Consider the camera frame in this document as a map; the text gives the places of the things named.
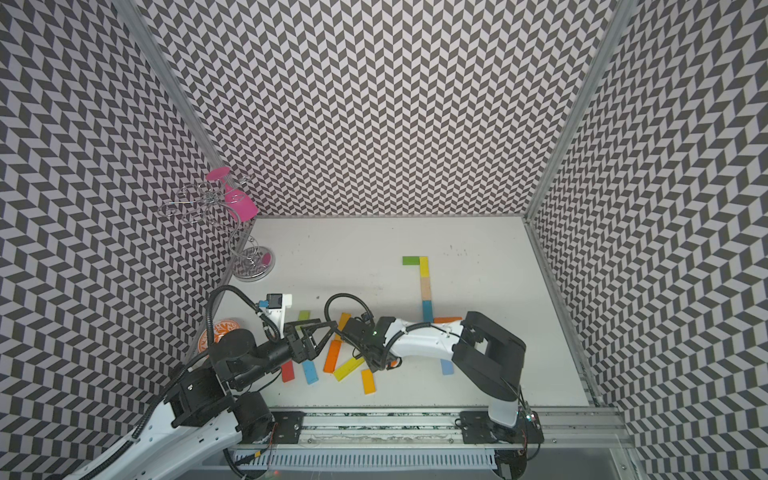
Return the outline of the teal block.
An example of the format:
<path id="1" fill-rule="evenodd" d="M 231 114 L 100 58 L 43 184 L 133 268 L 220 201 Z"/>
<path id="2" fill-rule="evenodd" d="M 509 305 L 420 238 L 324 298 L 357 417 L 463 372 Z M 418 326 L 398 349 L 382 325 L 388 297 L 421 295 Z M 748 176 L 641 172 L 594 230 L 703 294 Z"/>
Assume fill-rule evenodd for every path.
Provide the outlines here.
<path id="1" fill-rule="evenodd" d="M 431 300 L 422 301 L 422 316 L 423 321 L 426 323 L 434 322 L 433 306 Z"/>

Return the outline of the natural wood block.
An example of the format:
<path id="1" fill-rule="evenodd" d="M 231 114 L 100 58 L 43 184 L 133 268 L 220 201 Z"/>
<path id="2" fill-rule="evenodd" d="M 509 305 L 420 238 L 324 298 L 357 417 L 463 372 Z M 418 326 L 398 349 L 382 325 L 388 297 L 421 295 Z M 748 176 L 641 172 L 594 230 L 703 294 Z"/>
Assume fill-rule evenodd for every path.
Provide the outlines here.
<path id="1" fill-rule="evenodd" d="M 431 283 L 429 277 L 420 278 L 420 293 L 423 302 L 432 300 Z"/>

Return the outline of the light blue block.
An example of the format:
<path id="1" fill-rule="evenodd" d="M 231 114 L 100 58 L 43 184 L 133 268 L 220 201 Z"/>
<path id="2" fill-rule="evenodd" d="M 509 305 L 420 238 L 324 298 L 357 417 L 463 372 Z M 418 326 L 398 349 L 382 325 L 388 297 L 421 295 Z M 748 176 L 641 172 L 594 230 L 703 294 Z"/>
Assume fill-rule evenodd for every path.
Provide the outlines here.
<path id="1" fill-rule="evenodd" d="M 450 360 L 441 360 L 441 372 L 444 376 L 450 376 L 454 374 L 454 365 Z"/>

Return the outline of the yellow block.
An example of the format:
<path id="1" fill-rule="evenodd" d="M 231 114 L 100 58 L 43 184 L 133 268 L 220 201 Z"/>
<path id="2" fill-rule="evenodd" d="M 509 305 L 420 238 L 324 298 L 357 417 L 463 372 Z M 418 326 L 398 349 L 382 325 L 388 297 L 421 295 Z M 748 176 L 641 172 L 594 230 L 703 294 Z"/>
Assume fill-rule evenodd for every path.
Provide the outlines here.
<path id="1" fill-rule="evenodd" d="M 429 261 L 426 256 L 421 256 L 419 258 L 419 273 L 421 278 L 429 278 L 430 277 L 430 271 L 429 271 Z"/>

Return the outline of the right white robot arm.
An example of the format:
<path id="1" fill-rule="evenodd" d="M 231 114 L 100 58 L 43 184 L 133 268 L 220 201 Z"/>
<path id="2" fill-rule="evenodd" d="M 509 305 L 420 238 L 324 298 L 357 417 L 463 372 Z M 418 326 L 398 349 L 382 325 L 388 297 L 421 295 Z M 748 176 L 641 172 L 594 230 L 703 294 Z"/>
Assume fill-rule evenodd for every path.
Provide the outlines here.
<path id="1" fill-rule="evenodd" d="M 544 443 L 540 418 L 525 400 L 521 377 L 527 346 L 507 329 L 477 312 L 445 324 L 408 322 L 382 316 L 375 320 L 370 308 L 357 296 L 337 293 L 328 298 L 323 317 L 338 299 L 350 299 L 363 314 L 350 318 L 339 331 L 372 372 L 393 370 L 407 357 L 435 358 L 457 367 L 489 397 L 487 411 L 463 411 L 455 425 L 466 444 L 529 446 Z"/>

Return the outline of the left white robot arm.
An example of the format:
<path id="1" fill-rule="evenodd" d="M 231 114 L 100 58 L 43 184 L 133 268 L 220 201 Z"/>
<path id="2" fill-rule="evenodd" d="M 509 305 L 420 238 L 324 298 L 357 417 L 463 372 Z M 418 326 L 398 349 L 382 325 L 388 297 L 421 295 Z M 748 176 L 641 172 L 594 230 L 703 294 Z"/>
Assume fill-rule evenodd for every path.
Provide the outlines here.
<path id="1" fill-rule="evenodd" d="M 288 362 L 315 359 L 337 332 L 334 321 L 288 322 L 287 294 L 254 301 L 242 290 L 216 288 L 206 306 L 206 332 L 214 335 L 219 297 L 237 296 L 262 323 L 258 344 L 248 329 L 210 339 L 152 401 L 136 426 L 73 479 L 175 479 L 211 455 L 241 442 L 270 442 L 276 420 L 261 391 Z"/>

